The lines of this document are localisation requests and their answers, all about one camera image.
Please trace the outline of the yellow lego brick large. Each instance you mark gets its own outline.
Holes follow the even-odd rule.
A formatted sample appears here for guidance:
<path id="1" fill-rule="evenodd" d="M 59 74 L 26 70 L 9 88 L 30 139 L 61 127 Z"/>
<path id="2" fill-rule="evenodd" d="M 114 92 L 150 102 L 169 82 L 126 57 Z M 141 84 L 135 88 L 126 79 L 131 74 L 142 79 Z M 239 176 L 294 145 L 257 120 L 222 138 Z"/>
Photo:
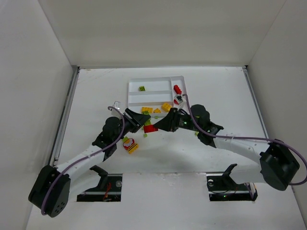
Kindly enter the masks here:
<path id="1" fill-rule="evenodd" d="M 172 108 L 173 106 L 169 103 L 163 103 L 162 106 L 161 106 L 161 109 L 168 113 L 170 111 L 170 109 Z"/>

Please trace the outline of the red lego brick large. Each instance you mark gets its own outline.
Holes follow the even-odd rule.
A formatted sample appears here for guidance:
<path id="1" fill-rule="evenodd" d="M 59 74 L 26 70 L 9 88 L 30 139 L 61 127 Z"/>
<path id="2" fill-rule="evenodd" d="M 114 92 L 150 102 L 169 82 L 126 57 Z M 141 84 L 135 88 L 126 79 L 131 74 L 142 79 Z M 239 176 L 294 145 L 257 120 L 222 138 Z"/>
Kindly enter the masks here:
<path id="1" fill-rule="evenodd" d="M 151 132 L 158 131 L 158 128 L 156 128 L 154 125 L 148 125 L 148 126 L 144 126 L 143 130 L 145 133 L 151 133 Z"/>

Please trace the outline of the small yellow lego brick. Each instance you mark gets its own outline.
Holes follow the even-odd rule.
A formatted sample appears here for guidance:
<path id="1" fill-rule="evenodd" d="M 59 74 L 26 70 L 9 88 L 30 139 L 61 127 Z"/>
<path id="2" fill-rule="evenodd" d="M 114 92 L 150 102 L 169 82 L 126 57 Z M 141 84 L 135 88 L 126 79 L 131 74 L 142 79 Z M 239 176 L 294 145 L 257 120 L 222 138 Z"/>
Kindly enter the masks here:
<path id="1" fill-rule="evenodd" d="M 153 110 L 154 113 L 161 113 L 161 110 L 159 108 L 156 108 L 155 110 Z"/>

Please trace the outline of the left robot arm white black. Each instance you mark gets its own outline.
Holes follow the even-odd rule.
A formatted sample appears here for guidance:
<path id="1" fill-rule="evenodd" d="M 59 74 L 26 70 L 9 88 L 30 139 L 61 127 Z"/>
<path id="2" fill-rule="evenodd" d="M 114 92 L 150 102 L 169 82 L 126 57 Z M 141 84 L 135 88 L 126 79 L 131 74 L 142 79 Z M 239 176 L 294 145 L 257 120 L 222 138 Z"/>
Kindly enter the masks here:
<path id="1" fill-rule="evenodd" d="M 57 166 L 46 165 L 39 172 L 29 193 L 28 201 L 41 210 L 42 215 L 51 218 L 59 215 L 67 205 L 72 190 L 78 188 L 76 181 L 88 171 L 107 160 L 116 150 L 117 143 L 131 132 L 137 132 L 151 117 L 125 109 L 118 116 L 109 117 L 102 132 L 82 153 Z"/>

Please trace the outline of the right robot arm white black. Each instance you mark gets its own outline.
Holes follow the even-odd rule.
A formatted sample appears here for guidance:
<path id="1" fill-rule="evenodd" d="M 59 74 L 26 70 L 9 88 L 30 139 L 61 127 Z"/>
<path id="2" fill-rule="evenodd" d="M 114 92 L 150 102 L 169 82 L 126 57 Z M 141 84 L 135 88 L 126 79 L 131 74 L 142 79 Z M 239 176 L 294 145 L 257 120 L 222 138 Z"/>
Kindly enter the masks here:
<path id="1" fill-rule="evenodd" d="M 232 163 L 225 171 L 235 183 L 267 183 L 284 191 L 291 183 L 300 165 L 283 142 L 265 138 L 244 139 L 224 130 L 210 120 L 203 105 L 193 105 L 189 112 L 172 108 L 154 125 L 155 128 L 175 132 L 177 129 L 196 131 L 197 138 L 206 146 L 228 150 L 253 161 L 248 166 Z"/>

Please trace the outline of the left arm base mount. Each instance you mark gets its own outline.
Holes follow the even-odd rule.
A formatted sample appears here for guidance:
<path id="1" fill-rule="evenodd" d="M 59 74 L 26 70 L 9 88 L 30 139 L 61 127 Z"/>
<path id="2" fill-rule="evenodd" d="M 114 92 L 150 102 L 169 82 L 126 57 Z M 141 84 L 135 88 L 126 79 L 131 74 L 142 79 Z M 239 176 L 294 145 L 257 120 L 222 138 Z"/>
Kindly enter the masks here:
<path id="1" fill-rule="evenodd" d="M 94 175 L 100 177 L 96 186 L 77 195 L 77 202 L 120 202 L 123 174 L 109 174 L 104 169 L 95 165 L 90 168 Z"/>

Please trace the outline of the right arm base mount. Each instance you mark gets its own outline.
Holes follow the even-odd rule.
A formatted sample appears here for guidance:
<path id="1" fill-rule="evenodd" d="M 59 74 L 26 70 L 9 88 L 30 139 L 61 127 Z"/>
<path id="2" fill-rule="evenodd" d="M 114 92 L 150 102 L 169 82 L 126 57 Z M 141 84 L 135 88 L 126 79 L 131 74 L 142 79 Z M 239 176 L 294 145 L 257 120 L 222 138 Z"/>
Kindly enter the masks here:
<path id="1" fill-rule="evenodd" d="M 258 191 L 254 183 L 237 184 L 230 177 L 236 166 L 237 164 L 231 164 L 224 172 L 206 174 L 210 201 L 256 201 Z"/>

